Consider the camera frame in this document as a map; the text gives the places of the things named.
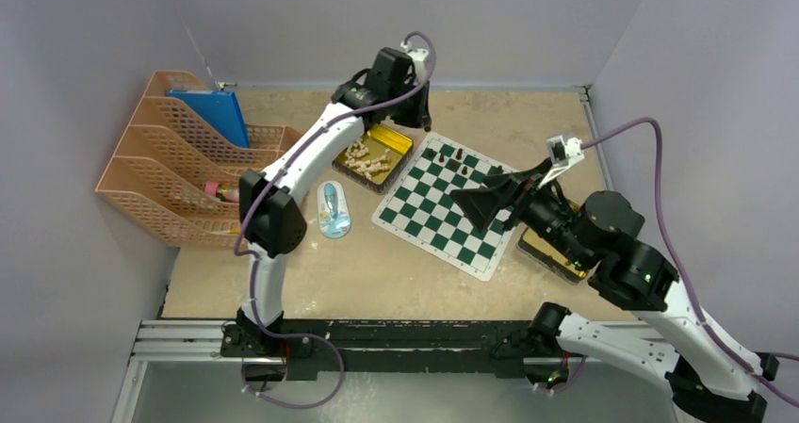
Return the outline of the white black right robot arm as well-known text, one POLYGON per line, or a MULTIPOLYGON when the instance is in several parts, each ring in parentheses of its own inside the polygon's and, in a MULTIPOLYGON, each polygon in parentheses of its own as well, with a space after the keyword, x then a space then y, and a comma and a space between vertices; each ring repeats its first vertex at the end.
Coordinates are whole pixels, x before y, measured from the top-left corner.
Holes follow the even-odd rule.
POLYGON ((560 253, 605 301, 630 312, 655 330, 651 342, 623 334, 554 302, 544 303, 529 329, 538 352, 557 348, 596 358, 656 385, 681 411, 704 422, 759 422, 766 399, 762 382, 775 378, 779 363, 768 352, 722 349, 709 334, 677 268, 638 235, 644 217, 620 193, 600 190, 581 205, 547 181, 548 161, 527 170, 492 174, 479 187, 455 189, 451 199, 477 229, 489 228, 507 211, 505 229, 519 224, 560 253))

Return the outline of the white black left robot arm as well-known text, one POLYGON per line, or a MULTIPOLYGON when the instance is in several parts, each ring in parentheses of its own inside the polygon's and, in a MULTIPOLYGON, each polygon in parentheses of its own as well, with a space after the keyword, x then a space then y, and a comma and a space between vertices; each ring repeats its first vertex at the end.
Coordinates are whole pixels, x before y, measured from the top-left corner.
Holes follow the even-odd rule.
POLYGON ((430 46, 414 48, 404 41, 398 49, 381 49, 369 68, 336 88, 317 121, 285 154, 261 171, 241 174, 234 252, 250 256, 251 272, 236 321, 223 328, 221 356, 255 358, 333 347, 323 335, 283 329, 287 260, 307 231, 300 204, 324 169, 372 126, 390 119, 430 130, 429 82, 435 63, 430 46))

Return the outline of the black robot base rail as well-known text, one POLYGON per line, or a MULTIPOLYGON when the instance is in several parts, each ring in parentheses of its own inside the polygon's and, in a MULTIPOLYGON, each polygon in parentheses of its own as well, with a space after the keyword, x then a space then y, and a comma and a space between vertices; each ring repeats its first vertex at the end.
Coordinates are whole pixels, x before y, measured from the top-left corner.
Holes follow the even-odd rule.
POLYGON ((558 384, 582 362, 529 320, 279 318, 262 332, 239 316, 222 325, 220 354, 270 358, 291 381, 345 371, 480 373, 558 384))

